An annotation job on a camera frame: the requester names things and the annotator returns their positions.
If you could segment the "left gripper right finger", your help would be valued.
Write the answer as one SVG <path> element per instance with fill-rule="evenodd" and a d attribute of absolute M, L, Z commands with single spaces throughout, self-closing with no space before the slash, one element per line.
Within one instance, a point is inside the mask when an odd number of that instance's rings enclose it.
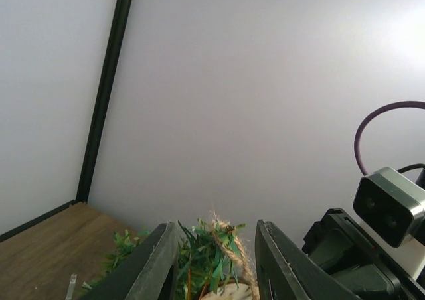
<path fill-rule="evenodd" d="M 358 299 L 315 265 L 273 222 L 256 225 L 255 258 L 261 299 Z"/>

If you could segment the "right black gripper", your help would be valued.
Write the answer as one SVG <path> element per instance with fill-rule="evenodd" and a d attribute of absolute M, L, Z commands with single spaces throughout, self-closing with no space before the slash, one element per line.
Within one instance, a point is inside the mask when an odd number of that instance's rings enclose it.
<path fill-rule="evenodd" d="M 303 240 L 310 260 L 361 299 L 424 298 L 424 287 L 341 208 L 330 208 Z"/>

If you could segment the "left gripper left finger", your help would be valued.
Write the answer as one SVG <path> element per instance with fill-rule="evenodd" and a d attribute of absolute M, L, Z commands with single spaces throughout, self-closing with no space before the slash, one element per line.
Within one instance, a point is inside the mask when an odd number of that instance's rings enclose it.
<path fill-rule="evenodd" d="M 178 235 L 162 223 L 133 253 L 87 294 L 85 300 L 174 299 L 178 271 Z"/>

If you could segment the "small green christmas tree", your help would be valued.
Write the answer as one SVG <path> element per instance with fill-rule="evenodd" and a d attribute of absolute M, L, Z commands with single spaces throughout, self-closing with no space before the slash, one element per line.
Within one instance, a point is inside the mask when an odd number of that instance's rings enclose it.
<path fill-rule="evenodd" d="M 178 235 L 178 271 L 174 299 L 250 299 L 247 296 L 246 286 L 236 288 L 228 284 L 223 296 L 210 292 L 207 283 L 212 264 L 218 260 L 218 250 L 214 247 L 213 239 L 206 234 L 198 220 L 196 226 L 188 228 L 182 223 L 174 223 Z M 104 274 L 99 280 L 84 283 L 85 294 L 98 286 L 105 278 L 113 273 L 148 236 L 132 236 L 126 231 L 124 234 L 114 234 L 115 250 L 106 256 Z"/>

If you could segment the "brown heart ornament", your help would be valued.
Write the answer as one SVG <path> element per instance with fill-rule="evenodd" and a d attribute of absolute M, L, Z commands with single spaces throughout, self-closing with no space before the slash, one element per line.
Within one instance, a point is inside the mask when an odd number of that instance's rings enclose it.
<path fill-rule="evenodd" d="M 258 282 L 252 269 L 252 260 L 248 250 L 240 238 L 239 233 L 245 229 L 245 223 L 232 224 L 221 219 L 217 213 L 212 212 L 207 221 L 200 221 L 218 250 L 218 260 L 212 264 L 207 283 L 210 292 L 223 296 L 228 284 L 236 288 L 246 286 L 247 296 L 250 299 L 259 299 Z"/>

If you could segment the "black frame post left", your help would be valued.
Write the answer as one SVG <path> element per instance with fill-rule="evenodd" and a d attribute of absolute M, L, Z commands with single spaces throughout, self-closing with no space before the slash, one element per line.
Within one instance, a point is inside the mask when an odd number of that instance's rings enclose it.
<path fill-rule="evenodd" d="M 132 0 L 116 0 L 102 72 L 98 84 L 98 91 L 96 94 L 96 101 L 90 123 L 90 130 L 86 142 L 78 188 L 76 191 L 76 202 L 87 203 L 89 199 L 98 151 L 100 148 L 126 25 L 131 9 L 131 2 Z"/>

